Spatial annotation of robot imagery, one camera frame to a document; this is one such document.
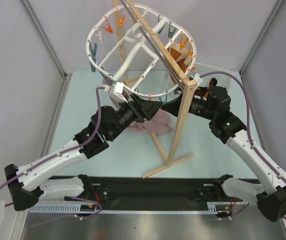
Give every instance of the wooden stand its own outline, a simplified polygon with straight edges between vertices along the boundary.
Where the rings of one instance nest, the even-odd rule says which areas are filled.
[[[116,7],[119,4],[119,0],[112,0],[113,1],[113,6]],[[161,157],[163,158],[164,161],[164,166],[155,169],[154,171],[151,171],[147,174],[144,174],[142,177],[148,178],[149,176],[159,173],[167,168],[170,168],[176,164],[182,163],[183,161],[190,159],[193,157],[193,154],[187,155],[183,158],[180,158],[176,161],[174,161],[175,158],[175,154],[176,151],[178,149],[179,146],[179,142],[180,142],[180,138],[182,136],[182,132],[183,132],[183,128],[185,125],[185,122],[187,120],[188,117],[188,113],[189,113],[189,109],[190,109],[190,105],[192,102],[192,98],[194,96],[194,92],[197,86],[197,83],[195,81],[190,81],[188,79],[188,77],[184,74],[184,72],[181,70],[181,68],[178,66],[177,62],[173,59],[173,57],[170,55],[170,53],[168,52],[168,50],[165,48],[165,46],[162,44],[161,40],[158,38],[158,36],[154,33],[154,31],[152,30],[152,28],[150,27],[150,25],[147,23],[147,21],[144,19],[144,17],[141,15],[141,13],[139,12],[139,10],[134,6],[134,4],[132,3],[132,0],[127,0],[127,3],[129,5],[129,7],[132,9],[133,14],[135,14],[135,16],[137,17],[137,19],[142,23],[142,25],[145,27],[145,29],[147,30],[147,32],[149,33],[149,35],[154,39],[154,41],[156,42],[156,44],[158,45],[158,47],[161,49],[165,59],[171,64],[172,69],[174,70],[174,72],[176,73],[177,76],[180,77],[180,79],[183,80],[184,82],[184,90],[183,90],[183,96],[182,96],[182,101],[181,101],[181,105],[179,108],[179,112],[178,112],[178,116],[177,116],[177,121],[176,121],[176,126],[175,126],[175,130],[174,130],[174,137],[171,143],[171,147],[170,147],[170,151],[169,154],[167,155],[166,152],[163,149],[162,144],[160,143],[160,140],[158,139],[158,137],[155,135],[154,132],[150,131],[150,134],[155,142],[155,145],[157,146]],[[120,28],[120,26],[118,25],[119,23],[119,19],[120,19],[120,13],[119,11],[116,11],[115,13],[115,22],[116,22],[116,32],[117,32],[117,38],[118,40],[120,40],[123,36],[122,34],[122,29]],[[120,46],[120,51],[121,51],[121,60],[122,62],[124,62],[124,60],[126,59],[125,57],[125,51],[124,51],[124,47]],[[134,77],[132,79],[128,79],[127,77],[124,79],[126,79],[125,84],[130,84],[131,82],[134,82],[138,79],[139,77]]]

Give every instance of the pink towel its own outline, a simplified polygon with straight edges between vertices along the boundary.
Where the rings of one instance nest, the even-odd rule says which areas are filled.
[[[111,85],[106,78],[102,80],[102,83],[104,85]],[[117,101],[112,98],[110,99],[117,108],[120,107]],[[149,130],[156,135],[164,135],[173,131],[173,128],[169,126],[170,121],[170,115],[166,111],[160,109],[150,121],[145,121],[143,123],[133,122],[127,129],[135,133]]]

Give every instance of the reflective metal surface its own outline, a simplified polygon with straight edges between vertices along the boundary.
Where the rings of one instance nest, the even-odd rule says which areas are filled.
[[[32,227],[57,216],[30,213],[21,240],[286,240],[283,222],[269,222],[254,206],[232,221],[209,215],[99,214]]]

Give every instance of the white table surface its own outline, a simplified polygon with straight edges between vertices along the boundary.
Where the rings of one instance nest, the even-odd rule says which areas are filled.
[[[138,71],[129,71],[128,77],[139,75]],[[232,72],[238,79],[238,72]],[[149,84],[139,87],[142,93],[148,86],[153,90],[162,88],[168,75],[164,71],[152,71],[149,78],[156,85]],[[102,85],[99,72],[75,71],[72,75],[63,108],[60,114],[51,151],[55,151],[75,134],[85,128],[91,116],[97,111],[95,88]],[[246,123],[246,102],[240,87],[233,81],[230,86],[231,111]],[[108,95],[100,92],[102,106],[110,105]],[[174,128],[176,117],[171,116],[170,125]],[[253,120],[251,131],[254,139],[259,142]],[[173,132],[159,137],[165,151],[168,153],[173,138]],[[110,147],[86,161],[74,164],[58,172],[56,175],[76,176],[86,174],[93,177],[142,177],[164,165],[164,162],[148,131],[134,133],[125,130]],[[219,178],[231,174],[237,178],[255,179],[256,176],[239,156],[216,138],[209,129],[209,121],[189,114],[182,137],[176,152],[176,159],[194,154],[180,164],[159,172],[150,178]]]

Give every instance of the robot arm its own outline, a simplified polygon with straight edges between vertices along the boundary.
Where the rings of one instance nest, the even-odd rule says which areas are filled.
[[[90,159],[109,147],[107,141],[114,141],[132,122],[151,120],[162,103],[148,101],[131,95],[131,101],[123,102],[118,111],[111,106],[101,107],[101,120],[94,138],[84,144],[95,130],[99,121],[98,112],[91,117],[91,122],[72,140],[57,151],[42,157],[41,159],[24,166],[17,167],[13,164],[5,167],[7,180],[22,175],[8,184],[13,200],[14,209],[22,211],[35,205],[39,199],[57,199],[66,196],[83,197],[91,195],[93,186],[85,175],[60,180],[48,180],[55,173],[67,166]],[[45,164],[40,164],[45,159],[56,155]],[[31,171],[29,168],[38,165]]]
[[[182,95],[164,105],[162,109],[177,117],[181,99]],[[254,151],[249,141],[247,127],[230,112],[230,103],[231,98],[227,90],[215,86],[211,88],[206,100],[193,98],[189,113],[210,120],[211,132],[241,157],[261,184],[251,184],[231,175],[224,175],[215,181],[216,185],[227,196],[257,205],[267,219],[276,222],[286,214],[286,183]],[[286,171],[281,169],[263,149],[257,145],[255,147],[286,179]]]

